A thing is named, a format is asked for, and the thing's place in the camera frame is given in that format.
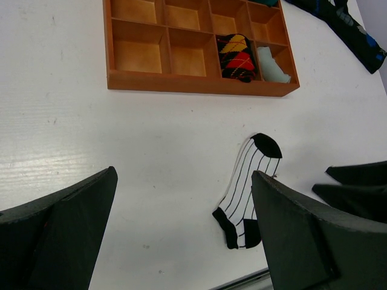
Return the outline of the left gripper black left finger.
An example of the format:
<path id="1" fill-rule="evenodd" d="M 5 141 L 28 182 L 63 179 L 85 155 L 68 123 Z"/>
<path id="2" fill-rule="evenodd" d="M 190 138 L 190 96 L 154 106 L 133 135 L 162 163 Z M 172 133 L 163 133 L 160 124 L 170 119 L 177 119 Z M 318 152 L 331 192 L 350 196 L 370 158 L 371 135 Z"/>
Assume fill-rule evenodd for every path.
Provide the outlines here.
<path id="1" fill-rule="evenodd" d="M 110 166 L 1 211 L 1 289 L 88 289 L 117 181 Z"/>

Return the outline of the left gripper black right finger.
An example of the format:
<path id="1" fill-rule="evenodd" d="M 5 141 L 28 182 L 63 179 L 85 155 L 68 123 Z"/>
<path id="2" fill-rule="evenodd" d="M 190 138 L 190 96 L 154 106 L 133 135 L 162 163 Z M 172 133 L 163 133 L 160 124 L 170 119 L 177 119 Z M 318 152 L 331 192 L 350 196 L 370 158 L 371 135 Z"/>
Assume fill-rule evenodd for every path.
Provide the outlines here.
<path id="1" fill-rule="evenodd" d="M 252 196 L 274 289 L 386 289 L 386 221 L 323 204 L 260 171 Z"/>

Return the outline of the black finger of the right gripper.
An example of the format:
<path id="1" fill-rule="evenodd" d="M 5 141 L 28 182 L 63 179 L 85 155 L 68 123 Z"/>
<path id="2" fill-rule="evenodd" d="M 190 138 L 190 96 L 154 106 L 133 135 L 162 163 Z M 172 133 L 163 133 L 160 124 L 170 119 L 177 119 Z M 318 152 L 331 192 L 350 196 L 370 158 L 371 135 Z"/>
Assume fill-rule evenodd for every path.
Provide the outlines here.
<path id="1" fill-rule="evenodd" d="M 328 205 L 349 214 L 386 223 L 386 186 L 315 184 L 312 191 Z"/>
<path id="2" fill-rule="evenodd" d="M 343 185 L 386 185 L 386 161 L 353 166 L 331 166 L 326 174 Z"/>

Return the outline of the white black-striped ankle sock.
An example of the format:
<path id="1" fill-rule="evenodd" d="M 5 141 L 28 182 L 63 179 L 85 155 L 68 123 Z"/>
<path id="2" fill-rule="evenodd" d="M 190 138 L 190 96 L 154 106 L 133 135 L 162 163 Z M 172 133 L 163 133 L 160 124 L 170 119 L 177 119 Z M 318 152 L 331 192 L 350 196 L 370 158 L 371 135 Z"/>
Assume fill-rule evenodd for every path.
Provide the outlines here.
<path id="1" fill-rule="evenodd" d="M 228 249 L 250 249 L 260 244 L 252 175 L 255 171 L 262 171 L 275 176 L 281 159 L 280 147 L 266 134 L 254 134 L 242 145 L 226 193 L 212 212 L 224 233 Z"/>

